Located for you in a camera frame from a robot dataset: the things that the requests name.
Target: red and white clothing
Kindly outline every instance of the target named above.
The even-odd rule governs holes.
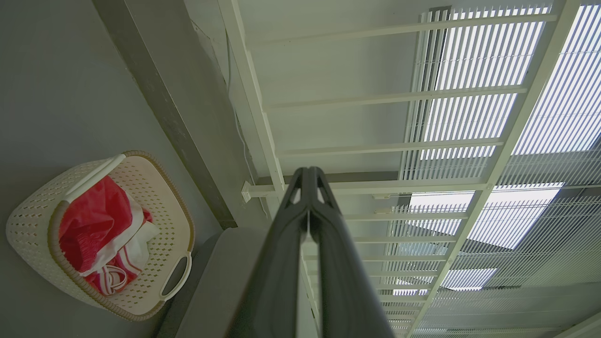
[[[111,295],[142,272],[147,242],[160,232],[151,222],[150,212],[106,176],[71,203],[59,244],[81,276]]]

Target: laundry basket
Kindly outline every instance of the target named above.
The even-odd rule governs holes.
[[[58,230],[69,204],[106,175],[150,210],[153,223],[160,229],[160,234],[148,243],[150,258],[143,272],[124,290],[108,297],[79,275],[58,243]],[[131,321],[143,321],[157,313],[183,286],[192,267],[194,225],[188,210],[163,168],[145,152],[125,152],[65,171],[13,211],[6,234],[17,253],[56,287]],[[183,257],[187,262],[182,278],[163,295]]]

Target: gray floor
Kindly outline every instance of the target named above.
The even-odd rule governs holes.
[[[221,231],[90,1],[3,1],[0,46],[2,222],[65,169],[138,149],[154,154],[180,188],[197,245]],[[161,315],[127,322],[62,293],[5,239],[0,257],[2,337],[136,338],[157,330]]]

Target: white plastic basket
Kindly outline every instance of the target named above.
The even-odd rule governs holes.
[[[108,297],[79,275],[58,243],[58,229],[69,204],[106,175],[150,210],[153,223],[160,229],[148,243],[150,258],[143,272],[123,291]],[[181,289],[192,267],[194,225],[188,210],[162,167],[145,152],[126,152],[65,171],[13,211],[6,234],[17,253],[56,287],[131,321],[143,321],[157,313]],[[182,278],[162,295],[183,257],[187,262]]]

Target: basket rim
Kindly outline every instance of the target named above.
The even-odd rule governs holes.
[[[171,189],[171,192],[173,192],[178,204],[182,208],[186,219],[188,220],[188,225],[190,227],[190,241],[188,243],[188,252],[191,252],[192,248],[194,247],[194,222],[192,221],[192,217],[190,216],[190,213],[188,212],[186,204],[183,201],[179,191],[169,178],[169,175],[167,175],[167,173],[163,169],[163,166],[161,166],[161,164],[158,163],[154,156],[141,150],[130,150],[124,152],[123,154],[126,158],[130,156],[138,156],[146,159],[155,167],[155,169],[163,177],[163,179]],[[73,281],[75,285],[77,285],[77,287],[79,287],[95,302],[100,304],[100,306],[102,306],[106,310],[109,310],[112,313],[115,313],[117,316],[130,321],[144,321],[154,316],[163,307],[163,305],[165,305],[165,301],[159,301],[151,310],[144,314],[134,315],[133,313],[128,312],[127,310],[124,310],[121,307],[117,306],[116,304],[111,302],[109,298],[105,297],[100,292],[98,292],[83,277],[81,277],[81,275],[79,275],[79,272],[75,270],[74,267],[71,266],[69,261],[63,255],[63,251],[61,250],[60,244],[58,242],[58,232],[60,229],[61,221],[63,220],[63,216],[67,211],[69,205],[70,203],[65,200],[60,201],[54,209],[54,212],[50,217],[50,223],[48,225],[48,249],[50,250],[50,255],[52,256],[55,263],[69,277],[69,279],[71,279],[71,281]]]

